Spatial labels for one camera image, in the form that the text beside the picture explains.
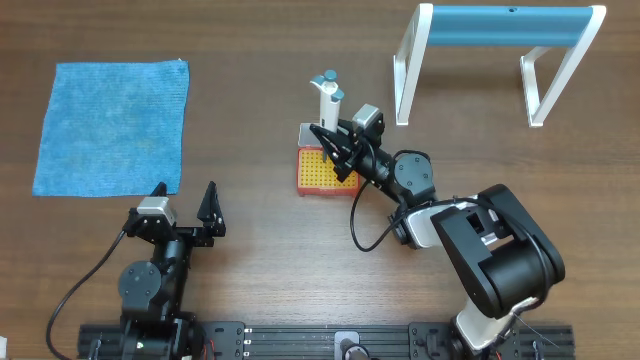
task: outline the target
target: yellow grid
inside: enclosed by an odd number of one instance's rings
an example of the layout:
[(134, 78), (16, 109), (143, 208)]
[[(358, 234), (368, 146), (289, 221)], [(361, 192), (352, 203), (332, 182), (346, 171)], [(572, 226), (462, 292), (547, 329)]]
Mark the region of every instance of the yellow grid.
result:
[(341, 183), (333, 172), (333, 161), (322, 161), (322, 150), (303, 149), (298, 152), (298, 187), (320, 189), (349, 189), (358, 187), (354, 171)]

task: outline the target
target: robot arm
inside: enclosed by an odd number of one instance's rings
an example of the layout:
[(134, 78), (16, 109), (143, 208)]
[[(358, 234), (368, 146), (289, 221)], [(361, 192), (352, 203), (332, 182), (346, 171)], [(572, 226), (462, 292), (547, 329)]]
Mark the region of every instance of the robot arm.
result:
[[(538, 307), (564, 279), (560, 254), (515, 195), (495, 185), (469, 198), (438, 201), (429, 156), (382, 149), (383, 115), (365, 105), (335, 133), (311, 125), (343, 181), (356, 171), (398, 203), (396, 237), (415, 249), (442, 246), (469, 296), (453, 318), (460, 358), (472, 358), (509, 334), (515, 316)], [(511, 241), (490, 250), (499, 239)]]

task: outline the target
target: brown wood surface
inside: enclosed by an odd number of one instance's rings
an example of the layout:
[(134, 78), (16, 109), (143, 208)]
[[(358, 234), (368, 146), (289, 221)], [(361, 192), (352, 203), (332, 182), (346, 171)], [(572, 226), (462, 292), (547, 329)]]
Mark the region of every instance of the brown wood surface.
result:
[[(567, 278), (528, 320), (573, 324), (580, 359), (637, 359), (640, 3), (602, 2), (604, 25), (541, 129), (524, 113), (518, 59), (528, 49), (505, 48), (428, 49), (410, 125), (393, 125), (391, 56), (415, 0), (0, 2), (0, 335), (9, 355), (51, 356), (51, 312), (140, 200), (31, 195), (56, 63), (181, 58), (191, 86), (172, 203), (182, 224), (196, 225), (214, 180), (228, 227), (213, 249), (195, 251), (183, 309), (253, 324), (406, 324), (461, 309), (465, 292), (442, 250), (389, 237), (360, 253), (349, 198), (296, 194), (298, 124), (318, 113), (308, 81), (334, 68), (342, 116), (380, 107), (384, 148), (428, 152), (440, 197), (505, 183), (546, 231)], [(560, 58), (556, 50), (537, 63), (542, 86)], [(365, 193), (363, 242), (393, 208)], [(117, 278), (150, 254), (141, 240), (123, 241), (59, 317), (61, 351), (74, 354), (80, 324), (117, 321)]]

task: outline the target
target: blue cloth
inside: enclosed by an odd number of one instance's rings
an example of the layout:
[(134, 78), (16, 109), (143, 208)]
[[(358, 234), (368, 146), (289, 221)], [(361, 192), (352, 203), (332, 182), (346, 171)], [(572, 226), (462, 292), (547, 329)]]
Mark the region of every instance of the blue cloth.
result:
[(186, 61), (58, 64), (33, 195), (178, 192)]

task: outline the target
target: white stand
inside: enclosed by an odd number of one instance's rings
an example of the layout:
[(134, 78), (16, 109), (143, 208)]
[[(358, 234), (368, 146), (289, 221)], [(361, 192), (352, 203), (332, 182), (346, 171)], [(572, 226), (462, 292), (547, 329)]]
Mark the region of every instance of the white stand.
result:
[[(530, 127), (542, 126), (544, 119), (555, 104), (574, 70), (587, 52), (593, 38), (607, 12), (605, 6), (594, 5), (593, 15), (576, 45), (569, 50), (562, 60), (547, 94), (540, 102), (534, 62), (549, 50), (548, 47), (535, 47), (527, 55), (520, 58), (522, 82), (524, 84), (525, 103)], [(395, 95), (396, 125), (409, 125), (409, 112), (418, 83), (420, 67), (429, 38), (433, 4), (420, 4), (411, 17), (407, 31), (402, 38), (398, 53), (393, 57), (393, 79)]]

